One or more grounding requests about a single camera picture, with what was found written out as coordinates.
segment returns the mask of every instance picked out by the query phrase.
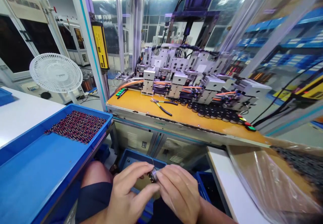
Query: fan grille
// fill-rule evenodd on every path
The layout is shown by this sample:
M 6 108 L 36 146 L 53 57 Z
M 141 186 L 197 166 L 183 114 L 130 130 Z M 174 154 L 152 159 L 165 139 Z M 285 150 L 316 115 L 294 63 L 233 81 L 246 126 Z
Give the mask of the fan grille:
M 33 80 L 46 90 L 68 93 L 77 89 L 83 80 L 81 69 L 66 56 L 44 53 L 36 56 L 29 66 Z

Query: human hand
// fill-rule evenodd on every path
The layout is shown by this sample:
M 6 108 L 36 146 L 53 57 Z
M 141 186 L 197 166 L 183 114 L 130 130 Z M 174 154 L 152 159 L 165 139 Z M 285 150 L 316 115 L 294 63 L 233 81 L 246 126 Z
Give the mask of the human hand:
M 154 166 L 147 162 L 135 162 L 114 177 L 106 223 L 137 222 L 147 202 L 160 187 L 158 184 L 149 184 L 138 195 L 130 190 L 138 178 L 153 168 Z
M 178 165 L 157 172 L 160 195 L 184 224 L 195 224 L 200 212 L 198 182 Z

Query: white workbench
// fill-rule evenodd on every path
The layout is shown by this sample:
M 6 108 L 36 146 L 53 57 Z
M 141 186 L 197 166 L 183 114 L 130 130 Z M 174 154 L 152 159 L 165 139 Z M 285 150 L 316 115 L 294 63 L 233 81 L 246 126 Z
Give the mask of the white workbench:
M 65 107 L 10 88 L 15 101 L 0 106 L 0 148 Z
M 207 148 L 214 169 L 212 173 L 216 174 L 220 182 L 232 218 L 239 224 L 269 224 L 270 222 L 261 214 L 244 188 L 227 152 L 217 148 Z

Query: wire cutters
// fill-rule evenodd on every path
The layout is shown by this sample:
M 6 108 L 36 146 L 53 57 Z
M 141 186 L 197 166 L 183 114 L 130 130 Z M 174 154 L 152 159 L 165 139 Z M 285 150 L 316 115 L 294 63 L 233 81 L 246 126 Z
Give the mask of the wire cutters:
M 170 102 L 170 101 L 158 101 L 158 100 L 155 100 L 155 99 L 151 99 L 151 102 L 154 102 L 155 104 L 158 105 L 158 107 L 164 111 L 166 114 L 168 114 L 169 116 L 173 116 L 171 113 L 169 113 L 168 111 L 166 111 L 163 107 L 160 106 L 159 103 L 169 103 L 169 104 L 173 104 L 173 105 L 178 105 L 178 103 L 174 103 L 174 102 Z

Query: plastic bag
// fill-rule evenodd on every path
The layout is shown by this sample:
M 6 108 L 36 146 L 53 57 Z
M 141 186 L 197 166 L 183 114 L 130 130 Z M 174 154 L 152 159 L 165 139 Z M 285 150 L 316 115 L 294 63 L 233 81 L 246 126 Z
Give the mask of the plastic bag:
M 270 138 L 276 146 L 312 152 L 305 145 Z M 230 159 L 249 195 L 271 223 L 319 223 L 323 209 L 313 195 L 315 188 L 272 149 L 227 146 Z M 315 148 L 323 155 L 323 149 Z

